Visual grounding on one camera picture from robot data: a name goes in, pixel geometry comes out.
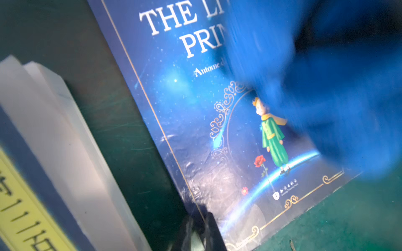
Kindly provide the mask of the blue Little Prince book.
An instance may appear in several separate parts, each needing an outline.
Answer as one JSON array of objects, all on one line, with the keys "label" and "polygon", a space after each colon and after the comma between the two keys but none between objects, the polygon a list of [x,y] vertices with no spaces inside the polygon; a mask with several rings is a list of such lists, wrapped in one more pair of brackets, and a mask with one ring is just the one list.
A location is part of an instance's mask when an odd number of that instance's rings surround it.
[{"label": "blue Little Prince book", "polygon": [[90,1],[187,211],[252,251],[357,176],[224,73],[229,1]]}]

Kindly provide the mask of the blue cloth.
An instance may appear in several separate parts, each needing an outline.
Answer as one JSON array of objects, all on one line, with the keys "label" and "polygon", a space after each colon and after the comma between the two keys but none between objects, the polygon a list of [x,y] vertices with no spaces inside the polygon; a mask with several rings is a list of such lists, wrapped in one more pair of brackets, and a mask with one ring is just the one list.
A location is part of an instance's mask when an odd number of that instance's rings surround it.
[{"label": "blue cloth", "polygon": [[401,1],[231,1],[236,80],[328,160],[383,177],[402,160]]}]

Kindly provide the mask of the purple book yellow label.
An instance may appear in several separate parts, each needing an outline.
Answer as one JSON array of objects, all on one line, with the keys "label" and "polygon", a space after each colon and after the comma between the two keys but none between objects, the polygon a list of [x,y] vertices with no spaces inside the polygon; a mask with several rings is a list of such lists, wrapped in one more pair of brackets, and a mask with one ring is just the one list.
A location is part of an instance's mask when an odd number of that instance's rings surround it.
[{"label": "purple book yellow label", "polygon": [[66,82],[1,61],[1,250],[148,251]]}]

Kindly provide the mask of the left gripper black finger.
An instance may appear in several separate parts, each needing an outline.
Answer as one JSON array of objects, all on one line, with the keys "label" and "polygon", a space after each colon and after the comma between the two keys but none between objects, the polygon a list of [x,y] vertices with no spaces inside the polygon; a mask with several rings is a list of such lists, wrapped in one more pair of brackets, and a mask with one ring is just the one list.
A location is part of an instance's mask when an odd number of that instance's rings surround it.
[{"label": "left gripper black finger", "polygon": [[227,251],[218,225],[211,212],[207,212],[205,224],[197,226],[194,219],[184,217],[172,251]]}]

